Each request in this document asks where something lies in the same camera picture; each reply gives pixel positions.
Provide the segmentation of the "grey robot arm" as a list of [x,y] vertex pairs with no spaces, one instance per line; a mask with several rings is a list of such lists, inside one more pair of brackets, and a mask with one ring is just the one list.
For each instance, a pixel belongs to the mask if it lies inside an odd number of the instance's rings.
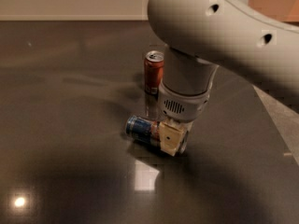
[[149,0],[148,19],[166,44],[158,98],[162,151],[184,150],[220,66],[298,108],[298,27],[265,17],[248,0]]

